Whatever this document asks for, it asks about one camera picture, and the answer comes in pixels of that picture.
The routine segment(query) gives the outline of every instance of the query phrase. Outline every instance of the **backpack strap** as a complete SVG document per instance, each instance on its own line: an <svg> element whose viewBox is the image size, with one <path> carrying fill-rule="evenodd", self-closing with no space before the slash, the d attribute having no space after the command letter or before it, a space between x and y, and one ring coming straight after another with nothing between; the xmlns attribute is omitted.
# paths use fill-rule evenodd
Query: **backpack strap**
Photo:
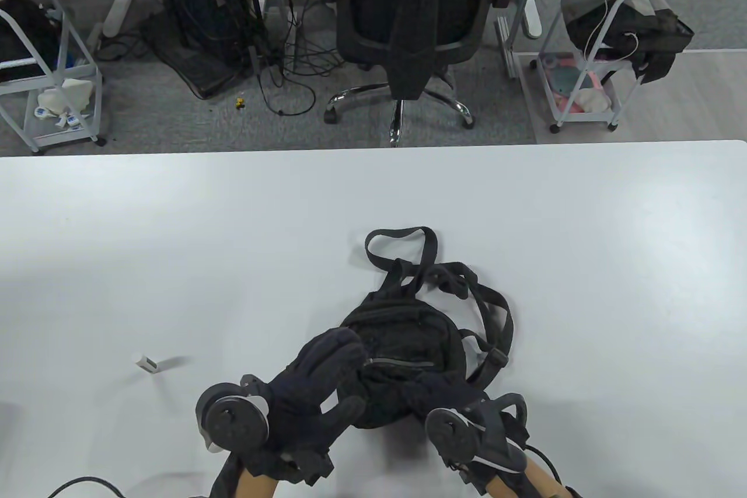
<svg viewBox="0 0 747 498"><path fill-rule="evenodd" d="M483 362L467 378L467 383L483 391L509 361L514 323L508 301L501 293L480 284L477 275L463 263L437 264L426 275L426 281L437 285L441 292L453 294L460 300L466 300L472 293L477 303L485 327L485 338L466 328L459 329L459 333L462 338L474 337L480 350L487 353ZM506 321L502 326L496 307L506 311Z"/></svg>
<svg viewBox="0 0 747 498"><path fill-rule="evenodd" d="M376 253L372 253L369 248L369 245L376 237L384 236L389 237L390 239L403 239L418 231L423 232L424 241L421 260L417 264L413 264L404 259L392 260L379 257ZM435 263L435 258L438 255L438 238L435 236L433 229L426 228L425 226L406 229L374 229L374 231L366 236L365 250L371 264L376 266L377 269L386 272L386 277L384 278L384 282L381 284L381 288L376 290L376 292L368 294L366 300L381 300L381 298L396 297L414 298L422 287L422 280L418 280L422 277L418 275L418 271L421 269L429 269ZM411 276L414 277L414 280L409 284L402 285L402 282Z"/></svg>

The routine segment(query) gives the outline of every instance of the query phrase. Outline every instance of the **floor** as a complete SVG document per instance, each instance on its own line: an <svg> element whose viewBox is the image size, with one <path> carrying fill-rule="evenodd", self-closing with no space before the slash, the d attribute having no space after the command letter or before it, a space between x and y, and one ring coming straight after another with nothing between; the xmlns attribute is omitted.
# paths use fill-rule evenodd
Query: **floor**
<svg viewBox="0 0 747 498"><path fill-rule="evenodd" d="M86 33L107 13L112 0L62 0L72 9L77 27ZM543 20L552 16L558 0L539 0ZM672 5L696 31L693 48L734 49L747 47L747 4L741 0L680 0ZM135 0L124 28L160 10L157 0ZM316 40L334 44L334 15L316 10L307 27ZM521 37L517 52L538 50L538 41ZM743 55L725 53L686 54L675 71L638 94L635 108L616 133L595 131L576 125L560 135L549 135L543 122L542 98L532 97L526 105L519 81L510 81L502 70L493 26L486 26L483 46L472 60L453 67L457 97L477 116L474 130L459 126L456 114L431 100L408 103L403 125L403 146L494 145L555 141L682 140L683 127L668 126L669 116L678 111L689 116L688 137L742 137L744 105L739 88L747 88L742 71ZM369 97L345 106L339 125L322 121L323 104L340 89L378 81L382 72L362 72L345 66L328 78L308 78L317 95L312 111L299 117L280 117L264 106L253 76L209 101L190 94L168 67L152 57L102 64L107 77L104 91L105 134L109 144L99 148L91 143L67 145L49 154L116 154L171 151L226 151L312 148L376 148L388 145L392 104L381 97ZM525 80L532 93L531 76ZM310 94L295 86L275 90L263 74L268 101L276 109L291 112L308 106ZM438 89L441 84L435 83ZM236 97L246 100L246 109L235 109ZM23 101L11 102L20 113ZM21 140L0 126L0 156L29 153Z"/></svg>

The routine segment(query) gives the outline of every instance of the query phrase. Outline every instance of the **chair base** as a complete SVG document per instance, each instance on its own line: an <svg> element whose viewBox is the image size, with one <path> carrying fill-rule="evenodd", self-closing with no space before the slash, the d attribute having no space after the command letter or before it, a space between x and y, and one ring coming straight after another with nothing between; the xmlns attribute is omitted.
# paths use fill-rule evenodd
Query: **chair base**
<svg viewBox="0 0 747 498"><path fill-rule="evenodd" d="M445 76L439 77L452 90L454 89L453 84L451 84L451 82L446 79ZM340 116L337 110L337 106L339 103L351 97L355 97L357 95L365 94L368 92L374 92L378 89L389 89L389 84L387 82L382 82L360 85L358 87L344 89L338 94L333 95L333 97L326 104L326 108L324 111L324 122L326 122L326 124L338 124L338 122L340 121ZM427 97L435 99L459 113L459 115L462 117L462 127L466 128L467 130L471 130L474 128L474 116L472 116L470 110L463 103L459 103L459 101L450 99L445 95L441 95L440 93L433 92L433 90L430 89L425 89L424 93L427 95ZM397 146L400 144L400 138L402 136L402 119L404 114L405 102L401 99L395 100L394 108L395 110L394 113L392 113L392 121L389 124L389 146L392 148L397 148Z"/></svg>

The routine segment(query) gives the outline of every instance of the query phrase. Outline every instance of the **buckle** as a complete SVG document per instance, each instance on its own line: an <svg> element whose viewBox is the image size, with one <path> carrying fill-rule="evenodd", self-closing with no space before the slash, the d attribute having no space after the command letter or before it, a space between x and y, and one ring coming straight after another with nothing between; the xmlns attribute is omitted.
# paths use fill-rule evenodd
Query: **buckle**
<svg viewBox="0 0 747 498"><path fill-rule="evenodd" d="M491 364L496 364L499 368L506 367L509 362L509 357L495 347L489 350L488 356L485 359L490 360Z"/></svg>

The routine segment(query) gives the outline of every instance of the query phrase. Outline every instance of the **gray carpet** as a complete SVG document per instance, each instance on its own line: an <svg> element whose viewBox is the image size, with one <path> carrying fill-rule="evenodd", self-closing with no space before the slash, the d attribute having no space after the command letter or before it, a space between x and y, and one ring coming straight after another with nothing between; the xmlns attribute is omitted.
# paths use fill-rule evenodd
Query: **gray carpet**
<svg viewBox="0 0 747 498"><path fill-rule="evenodd" d="M85 34L94 23L103 20L112 0L62 0L75 15L78 28ZM543 20L552 16L558 0L539 0ZM743 36L747 29L747 4L741 0L673 0L672 5L696 31L691 48L747 47ZM155 0L135 0L124 29L160 6ZM320 11L309 20L309 33L317 40L330 41L334 22ZM459 127L456 114L432 100L406 104L403 146L420 145L494 145L533 143L534 135L525 102L517 82L509 82L502 71L493 26L488 25L483 47L472 60L455 66L453 76L458 97L477 116L474 130ZM519 39L517 50L538 50L538 41ZM346 66L328 78L307 78L306 84L317 92L315 108L299 117L278 117L270 113L261 99L256 79L245 82L209 101L197 100L168 67L154 58L103 64L107 77L104 91L104 134L109 144L99 148L91 143L51 148L49 154L116 154L173 151L224 151L312 148L383 147L388 143L392 105L381 97L345 106L339 125L323 124L325 101L337 90L366 82L379 81L382 72L365 73ZM308 105L306 90L287 85L275 90L266 84L267 97L276 109L291 112ZM443 91L442 84L433 84ZM246 100L246 108L235 109L236 97ZM11 108L20 115L22 100ZM0 156L28 154L9 127L0 123Z"/></svg>

